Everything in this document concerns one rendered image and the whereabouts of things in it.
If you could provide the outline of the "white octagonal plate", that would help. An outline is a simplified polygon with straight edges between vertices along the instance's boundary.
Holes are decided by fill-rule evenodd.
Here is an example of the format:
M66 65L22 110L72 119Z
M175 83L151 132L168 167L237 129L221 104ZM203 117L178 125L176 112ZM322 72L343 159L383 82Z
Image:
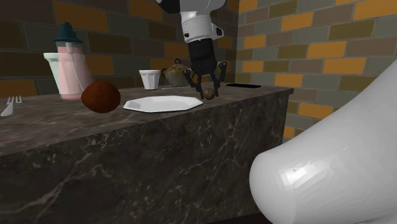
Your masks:
M129 100L125 103L123 108L145 113L162 113L186 111L202 104L203 102L195 97L163 95Z

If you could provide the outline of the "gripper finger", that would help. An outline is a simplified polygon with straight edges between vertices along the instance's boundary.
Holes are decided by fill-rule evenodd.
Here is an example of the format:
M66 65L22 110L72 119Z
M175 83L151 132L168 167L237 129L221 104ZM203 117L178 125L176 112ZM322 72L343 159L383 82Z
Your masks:
M211 78L212 78L212 81L214 83L214 95L216 97L219 96L218 89L221 86L220 83L224 82L225 75L226 75L227 64L226 64L226 62L219 62L218 63L218 67L221 70L220 74L219 74L219 78L217 78L214 73L211 73Z
M185 69L183 71L183 75L185 76L186 80L188 81L188 83L190 84L191 87L195 88L195 90L197 92L199 92L200 94L203 94L202 87L201 87L202 76L198 74L197 75L197 82L194 82L192 80L192 77L190 76L191 71L192 71L191 69Z

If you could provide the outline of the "olive lidded pot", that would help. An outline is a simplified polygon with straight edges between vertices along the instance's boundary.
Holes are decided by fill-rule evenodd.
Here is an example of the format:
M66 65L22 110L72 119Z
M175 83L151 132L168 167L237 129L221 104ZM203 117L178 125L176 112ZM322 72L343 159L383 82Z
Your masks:
M183 74L183 71L187 69L190 70L190 78L193 78L194 72L183 65L180 59L175 59L174 65L168 69L163 68L161 74L172 87L187 87L190 84Z

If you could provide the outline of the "pale green cup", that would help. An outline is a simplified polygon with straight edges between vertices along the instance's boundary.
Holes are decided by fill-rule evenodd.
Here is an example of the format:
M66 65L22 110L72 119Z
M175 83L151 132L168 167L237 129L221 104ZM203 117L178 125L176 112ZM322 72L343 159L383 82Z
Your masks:
M44 53L43 57L47 60L52 70L53 78L55 80L58 93L60 93L59 87L59 54L58 53Z

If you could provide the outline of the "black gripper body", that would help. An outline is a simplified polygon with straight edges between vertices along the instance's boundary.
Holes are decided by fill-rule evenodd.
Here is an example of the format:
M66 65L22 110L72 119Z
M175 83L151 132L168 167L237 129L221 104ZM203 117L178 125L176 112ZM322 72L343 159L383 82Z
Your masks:
M204 38L188 43L191 60L191 69L197 75L212 74L216 69L218 61L214 55L213 42L211 38Z

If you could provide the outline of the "white fork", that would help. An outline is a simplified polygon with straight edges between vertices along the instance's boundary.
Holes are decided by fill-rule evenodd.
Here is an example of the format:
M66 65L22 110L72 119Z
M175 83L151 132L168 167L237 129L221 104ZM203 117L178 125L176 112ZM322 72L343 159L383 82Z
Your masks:
M9 97L7 101L7 107L3 110L3 112L0 114L1 117L6 117L10 116L13 114L13 105L14 103L20 104L22 103L22 97L21 96L16 96L16 97Z

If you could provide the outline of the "pink bottle with teal cap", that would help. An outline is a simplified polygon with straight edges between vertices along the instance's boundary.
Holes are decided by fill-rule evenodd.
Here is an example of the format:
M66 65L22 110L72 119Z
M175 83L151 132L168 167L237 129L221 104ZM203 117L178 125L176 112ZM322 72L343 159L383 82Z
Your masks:
M60 24L54 39L58 51L58 87L62 99L80 100L83 91L93 83L85 61L83 42L69 22Z

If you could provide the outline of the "brown round ball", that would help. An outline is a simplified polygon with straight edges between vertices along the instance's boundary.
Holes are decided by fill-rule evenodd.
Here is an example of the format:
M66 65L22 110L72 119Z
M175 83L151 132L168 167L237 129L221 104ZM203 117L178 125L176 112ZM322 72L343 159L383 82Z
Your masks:
M109 113L120 105L121 95L112 83L96 81L83 91L81 101L96 113Z

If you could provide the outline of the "white ribbed cup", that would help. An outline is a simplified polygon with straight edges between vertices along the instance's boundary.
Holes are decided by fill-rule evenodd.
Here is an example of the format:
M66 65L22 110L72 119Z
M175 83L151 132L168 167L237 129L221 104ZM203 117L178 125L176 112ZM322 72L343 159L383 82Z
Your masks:
M158 88L161 70L139 70L145 90L156 90Z

